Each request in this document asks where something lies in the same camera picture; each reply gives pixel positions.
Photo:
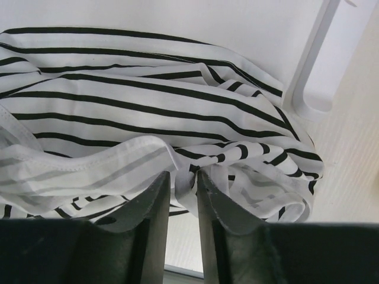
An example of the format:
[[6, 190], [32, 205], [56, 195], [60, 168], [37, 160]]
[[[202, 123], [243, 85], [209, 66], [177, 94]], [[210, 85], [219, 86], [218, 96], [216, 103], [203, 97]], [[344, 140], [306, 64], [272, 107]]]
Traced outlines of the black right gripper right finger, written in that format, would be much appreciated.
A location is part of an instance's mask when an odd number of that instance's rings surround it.
[[268, 223], [198, 173], [205, 283], [377, 283], [375, 223]]

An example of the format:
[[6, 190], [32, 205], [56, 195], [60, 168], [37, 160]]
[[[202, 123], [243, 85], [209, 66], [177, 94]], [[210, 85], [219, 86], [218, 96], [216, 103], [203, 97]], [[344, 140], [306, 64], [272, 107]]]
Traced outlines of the white black-striped tank top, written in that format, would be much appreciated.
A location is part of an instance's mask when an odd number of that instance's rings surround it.
[[268, 222], [302, 222], [324, 164], [243, 56], [164, 34], [86, 27], [1, 33], [1, 217], [96, 221], [163, 171], [171, 215], [197, 213], [205, 171]]

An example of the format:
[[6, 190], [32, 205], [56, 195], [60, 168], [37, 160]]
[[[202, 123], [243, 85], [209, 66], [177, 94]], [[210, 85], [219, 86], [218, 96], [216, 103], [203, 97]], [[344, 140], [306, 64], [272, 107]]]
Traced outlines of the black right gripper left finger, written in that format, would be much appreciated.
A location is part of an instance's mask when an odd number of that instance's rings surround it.
[[1, 221], [2, 283], [162, 283], [170, 174], [96, 222]]

